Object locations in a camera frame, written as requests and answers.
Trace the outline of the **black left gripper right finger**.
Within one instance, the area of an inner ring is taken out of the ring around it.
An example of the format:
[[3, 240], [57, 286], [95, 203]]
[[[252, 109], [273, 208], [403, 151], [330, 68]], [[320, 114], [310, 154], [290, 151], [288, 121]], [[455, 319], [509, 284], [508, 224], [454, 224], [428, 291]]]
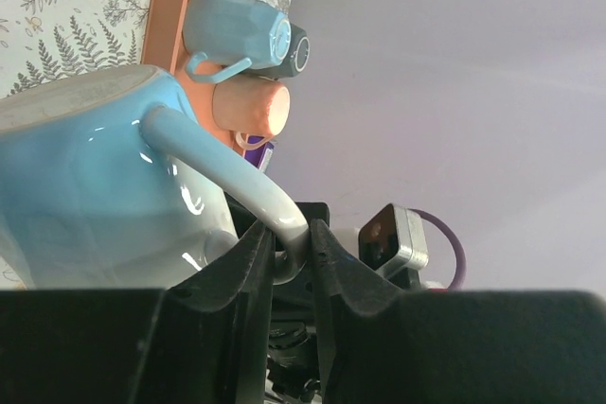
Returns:
[[402, 290], [310, 226], [327, 403], [601, 403], [605, 303], [577, 290]]

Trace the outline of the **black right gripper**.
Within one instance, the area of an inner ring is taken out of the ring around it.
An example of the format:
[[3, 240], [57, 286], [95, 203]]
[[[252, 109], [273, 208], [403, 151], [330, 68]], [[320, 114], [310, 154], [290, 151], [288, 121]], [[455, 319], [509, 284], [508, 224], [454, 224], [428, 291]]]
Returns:
[[311, 233], [297, 276], [275, 285], [282, 245], [239, 202], [228, 206], [241, 238], [227, 255], [231, 326], [226, 351], [229, 403], [310, 403], [320, 395], [312, 302]]

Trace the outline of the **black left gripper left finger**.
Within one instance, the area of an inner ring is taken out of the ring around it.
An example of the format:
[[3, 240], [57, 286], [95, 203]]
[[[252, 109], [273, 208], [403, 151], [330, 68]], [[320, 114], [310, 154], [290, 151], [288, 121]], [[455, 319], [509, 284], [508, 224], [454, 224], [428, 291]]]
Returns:
[[260, 403], [274, 235], [253, 224], [168, 289], [1, 295], [5, 403]]

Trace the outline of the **blue white gradient mug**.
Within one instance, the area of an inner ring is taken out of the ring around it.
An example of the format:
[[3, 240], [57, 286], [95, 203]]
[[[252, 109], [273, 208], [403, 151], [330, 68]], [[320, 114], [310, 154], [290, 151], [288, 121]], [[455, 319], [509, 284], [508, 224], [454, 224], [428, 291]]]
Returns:
[[293, 280], [302, 212], [170, 73], [102, 69], [1, 102], [1, 256], [29, 290], [172, 287], [237, 243], [229, 199], [277, 236], [275, 280]]

